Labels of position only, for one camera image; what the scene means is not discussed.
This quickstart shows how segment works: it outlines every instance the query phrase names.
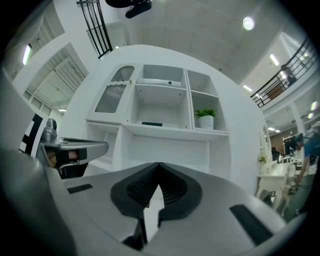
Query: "green object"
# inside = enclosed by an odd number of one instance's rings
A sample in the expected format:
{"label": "green object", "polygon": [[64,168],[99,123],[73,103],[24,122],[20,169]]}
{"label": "green object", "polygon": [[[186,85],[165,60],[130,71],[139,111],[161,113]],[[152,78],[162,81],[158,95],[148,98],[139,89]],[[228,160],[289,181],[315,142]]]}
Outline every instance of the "green object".
{"label": "green object", "polygon": [[210,109],[210,108],[204,108],[201,110],[196,110],[196,117],[200,118],[200,117],[204,117],[204,116],[212,116],[215,117],[216,116],[216,110],[215,109]]}
{"label": "green object", "polygon": [[142,124],[146,126],[162,126],[161,122],[142,122]]}
{"label": "green object", "polygon": [[261,154],[259,156],[259,162],[260,163],[267,163],[267,157]]}

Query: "green leaves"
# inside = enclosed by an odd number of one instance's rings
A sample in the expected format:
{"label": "green leaves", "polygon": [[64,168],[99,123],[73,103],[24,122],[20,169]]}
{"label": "green leaves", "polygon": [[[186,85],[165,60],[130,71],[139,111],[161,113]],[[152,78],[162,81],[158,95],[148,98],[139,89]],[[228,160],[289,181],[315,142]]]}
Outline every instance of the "green leaves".
{"label": "green leaves", "polygon": [[260,154],[260,155],[258,156],[258,161],[259,161],[260,163],[267,163],[267,157],[266,157],[264,154]]}
{"label": "green leaves", "polygon": [[201,110],[196,110],[196,117],[200,118],[200,117],[204,117],[204,116],[212,116],[215,117],[216,116],[216,110],[215,109],[210,109],[210,108],[204,108]]}

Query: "white device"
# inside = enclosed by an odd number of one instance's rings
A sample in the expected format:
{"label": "white device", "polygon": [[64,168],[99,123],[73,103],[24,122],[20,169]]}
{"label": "white device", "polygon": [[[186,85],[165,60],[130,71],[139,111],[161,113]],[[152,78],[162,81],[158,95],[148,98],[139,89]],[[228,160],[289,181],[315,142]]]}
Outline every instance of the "white device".
{"label": "white device", "polygon": [[181,82],[161,80],[161,79],[150,79],[150,78],[141,78],[138,79],[137,84],[146,84],[146,85],[158,85],[158,86],[173,86],[180,87]]}

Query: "fluorescent light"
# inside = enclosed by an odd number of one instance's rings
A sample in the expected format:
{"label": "fluorescent light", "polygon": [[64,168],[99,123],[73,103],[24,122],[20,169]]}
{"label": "fluorescent light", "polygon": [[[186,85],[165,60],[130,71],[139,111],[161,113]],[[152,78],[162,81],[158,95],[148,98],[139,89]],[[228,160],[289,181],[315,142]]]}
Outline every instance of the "fluorescent light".
{"label": "fluorescent light", "polygon": [[317,107],[318,107],[318,102],[317,102],[317,101],[313,102],[313,103],[311,104],[311,111],[316,110]]}
{"label": "fluorescent light", "polygon": [[279,66],[279,62],[273,54],[270,55],[270,58],[276,66]]}
{"label": "fluorescent light", "polygon": [[249,92],[252,92],[252,89],[246,85],[244,85],[243,88],[247,89]]}
{"label": "fluorescent light", "polygon": [[23,65],[26,65],[26,64],[27,64],[30,51],[31,51],[31,48],[30,48],[29,45],[27,45],[26,48],[25,48],[25,50],[24,50],[24,54],[23,54],[23,59],[22,59]]}
{"label": "fluorescent light", "polygon": [[243,26],[246,30],[252,30],[255,26],[255,22],[252,18],[250,17],[245,17],[243,19]]}
{"label": "fluorescent light", "polygon": [[282,75],[282,78],[283,78],[283,79],[286,79],[286,78],[287,78],[287,75],[286,75],[285,72],[281,71],[280,74]]}

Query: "white cabinet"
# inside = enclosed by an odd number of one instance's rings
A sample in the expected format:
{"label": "white cabinet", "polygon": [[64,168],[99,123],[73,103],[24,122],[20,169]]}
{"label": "white cabinet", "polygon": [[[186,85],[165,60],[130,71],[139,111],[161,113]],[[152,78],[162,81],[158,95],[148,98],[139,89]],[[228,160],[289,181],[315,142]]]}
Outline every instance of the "white cabinet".
{"label": "white cabinet", "polygon": [[[180,67],[126,66],[134,67],[132,75],[118,74],[112,82],[109,77],[88,115],[86,139],[109,143],[108,153],[92,164],[119,171],[149,162],[167,162],[229,178],[229,134],[211,77]],[[120,68],[117,66],[112,75]],[[180,86],[162,81],[138,83],[146,81],[141,79],[177,82]],[[126,87],[116,111],[97,112],[106,87],[119,84]],[[109,96],[106,105],[114,101],[114,95]],[[195,110],[204,108],[216,110],[214,130],[199,127]]]}

